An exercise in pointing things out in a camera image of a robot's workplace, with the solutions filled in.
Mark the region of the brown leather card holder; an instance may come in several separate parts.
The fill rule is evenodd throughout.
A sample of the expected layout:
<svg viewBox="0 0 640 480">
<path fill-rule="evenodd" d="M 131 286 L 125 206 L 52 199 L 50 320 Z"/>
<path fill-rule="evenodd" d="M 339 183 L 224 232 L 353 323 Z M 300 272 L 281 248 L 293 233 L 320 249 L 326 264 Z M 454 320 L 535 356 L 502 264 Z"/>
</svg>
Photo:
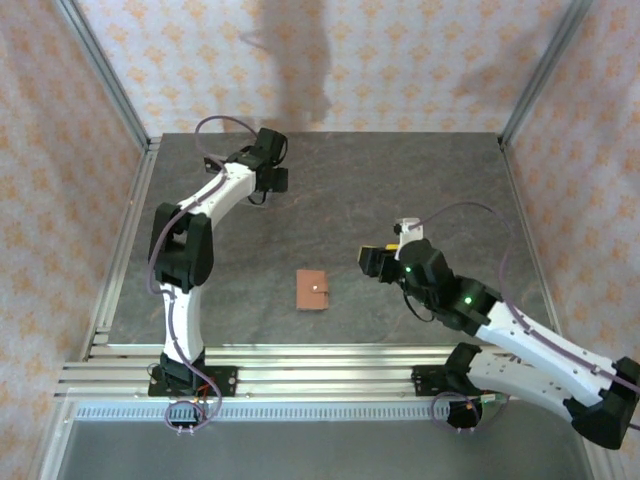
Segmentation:
<svg viewBox="0 0 640 480">
<path fill-rule="evenodd" d="M 300 311 L 323 311 L 329 308 L 329 284 L 325 271 L 296 271 L 296 308 Z"/>
</svg>

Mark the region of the aluminium mounting rails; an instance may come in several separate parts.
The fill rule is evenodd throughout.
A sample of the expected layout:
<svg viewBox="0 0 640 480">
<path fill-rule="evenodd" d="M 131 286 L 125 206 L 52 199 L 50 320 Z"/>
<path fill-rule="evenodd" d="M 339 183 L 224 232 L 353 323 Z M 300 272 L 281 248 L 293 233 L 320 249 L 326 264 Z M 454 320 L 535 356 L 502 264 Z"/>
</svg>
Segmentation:
<svg viewBox="0 0 640 480">
<path fill-rule="evenodd" d="M 144 398 L 161 346 L 97 344 L 84 361 L 66 363 L 55 398 Z M 441 365 L 451 346 L 280 344 L 209 347 L 206 360 L 238 369 L 237 401 L 401 400 L 413 396 L 411 370 Z"/>
</svg>

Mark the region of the patterned backdrop cloth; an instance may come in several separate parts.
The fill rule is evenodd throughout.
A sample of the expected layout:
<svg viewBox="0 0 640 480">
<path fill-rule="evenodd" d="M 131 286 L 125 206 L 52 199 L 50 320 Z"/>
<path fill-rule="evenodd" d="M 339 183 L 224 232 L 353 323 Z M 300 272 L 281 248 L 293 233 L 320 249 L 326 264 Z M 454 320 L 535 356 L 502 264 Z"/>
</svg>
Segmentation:
<svg viewBox="0 0 640 480">
<path fill-rule="evenodd" d="M 0 0 L 0 480 L 27 480 L 140 151 L 53 0 Z"/>
<path fill-rule="evenodd" d="M 77 0 L 148 133 L 496 132 L 570 0 Z"/>
<path fill-rule="evenodd" d="M 640 362 L 640 0 L 593 0 L 510 159 L 562 333 Z"/>
</svg>

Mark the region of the grey metal panel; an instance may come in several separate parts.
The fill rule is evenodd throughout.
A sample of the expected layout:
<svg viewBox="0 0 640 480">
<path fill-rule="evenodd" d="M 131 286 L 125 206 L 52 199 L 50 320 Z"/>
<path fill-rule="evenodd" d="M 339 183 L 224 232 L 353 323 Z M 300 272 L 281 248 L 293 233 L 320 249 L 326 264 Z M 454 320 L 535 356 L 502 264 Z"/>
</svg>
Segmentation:
<svg viewBox="0 0 640 480">
<path fill-rule="evenodd" d="M 618 454 L 519 401 L 471 434 L 404 420 L 217 421 L 179 435 L 77 420 L 78 404 L 61 409 L 30 480 L 629 480 Z"/>
</svg>

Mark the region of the aluminium table side rail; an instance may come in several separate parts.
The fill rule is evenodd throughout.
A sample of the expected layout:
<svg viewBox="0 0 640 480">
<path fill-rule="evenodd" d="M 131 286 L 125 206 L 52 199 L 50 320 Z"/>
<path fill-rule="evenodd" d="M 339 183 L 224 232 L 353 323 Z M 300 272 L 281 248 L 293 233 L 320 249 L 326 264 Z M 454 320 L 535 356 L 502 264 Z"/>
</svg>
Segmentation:
<svg viewBox="0 0 640 480">
<path fill-rule="evenodd" d="M 126 199 L 117 241 L 102 286 L 99 289 L 79 356 L 81 362 L 88 360 L 94 345 L 102 345 L 108 342 L 108 335 L 111 331 L 113 318 L 119 302 L 122 284 L 160 143 L 160 137 L 152 137 L 140 157 L 138 168 L 133 177 L 131 188 Z"/>
<path fill-rule="evenodd" d="M 541 263 L 539 252 L 535 244 L 532 225 L 526 213 L 526 205 L 524 202 L 524 197 L 521 195 L 518 180 L 516 178 L 516 169 L 513 166 L 513 162 L 509 157 L 509 148 L 507 146 L 502 147 L 501 154 L 505 163 L 507 175 L 508 175 L 511 188 L 513 191 L 513 195 L 515 198 L 515 203 L 516 203 L 516 207 L 520 217 L 520 222 L 522 224 L 523 236 L 526 240 L 526 243 L 529 249 L 533 266 L 536 271 L 537 281 L 541 290 L 541 295 L 545 303 L 545 309 L 550 322 L 550 329 L 553 330 L 556 334 L 562 336 L 563 329 L 559 322 L 556 305 L 554 304 L 554 301 L 551 295 L 550 285 L 547 282 L 547 279 L 545 277 L 543 265 Z"/>
</svg>

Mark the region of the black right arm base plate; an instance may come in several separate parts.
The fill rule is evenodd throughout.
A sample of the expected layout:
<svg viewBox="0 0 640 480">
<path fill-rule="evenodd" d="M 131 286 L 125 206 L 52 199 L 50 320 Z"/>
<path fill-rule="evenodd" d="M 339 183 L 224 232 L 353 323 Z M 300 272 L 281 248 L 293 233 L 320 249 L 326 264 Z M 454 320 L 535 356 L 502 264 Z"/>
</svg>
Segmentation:
<svg viewBox="0 0 640 480">
<path fill-rule="evenodd" d="M 450 390 L 442 365 L 416 365 L 411 369 L 410 379 L 416 397 L 435 397 Z"/>
</svg>

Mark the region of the aluminium frame post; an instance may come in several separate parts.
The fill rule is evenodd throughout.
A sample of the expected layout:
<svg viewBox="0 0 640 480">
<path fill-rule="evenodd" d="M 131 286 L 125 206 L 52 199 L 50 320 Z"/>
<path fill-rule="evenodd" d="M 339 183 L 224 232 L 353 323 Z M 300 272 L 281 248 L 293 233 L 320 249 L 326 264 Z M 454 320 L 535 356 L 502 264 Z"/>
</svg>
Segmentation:
<svg viewBox="0 0 640 480">
<path fill-rule="evenodd" d="M 498 135 L 498 145 L 501 151 L 505 151 L 514 140 L 593 2 L 594 0 L 571 0 L 566 12 L 561 17 L 555 33 L 518 98 L 506 125 Z"/>
<path fill-rule="evenodd" d="M 52 1 L 71 33 L 79 41 L 80 48 L 134 143 L 142 151 L 152 150 L 156 144 L 156 138 L 151 137 L 144 127 L 78 0 Z"/>
</svg>

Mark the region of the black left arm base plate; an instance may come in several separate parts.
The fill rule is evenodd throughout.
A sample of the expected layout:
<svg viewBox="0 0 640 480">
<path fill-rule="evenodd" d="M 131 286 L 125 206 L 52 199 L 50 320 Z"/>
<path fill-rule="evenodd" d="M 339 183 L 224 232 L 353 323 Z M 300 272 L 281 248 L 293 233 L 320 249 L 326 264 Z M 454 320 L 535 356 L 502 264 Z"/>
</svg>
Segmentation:
<svg viewBox="0 0 640 480">
<path fill-rule="evenodd" d="M 237 367 L 205 365 L 201 372 L 218 387 L 222 397 L 235 396 L 238 383 Z M 214 389 L 208 382 L 182 364 L 179 364 L 178 368 L 174 370 L 165 370 L 159 364 L 153 364 L 149 374 L 150 381 L 147 391 L 149 397 L 204 399 L 216 396 Z"/>
</svg>

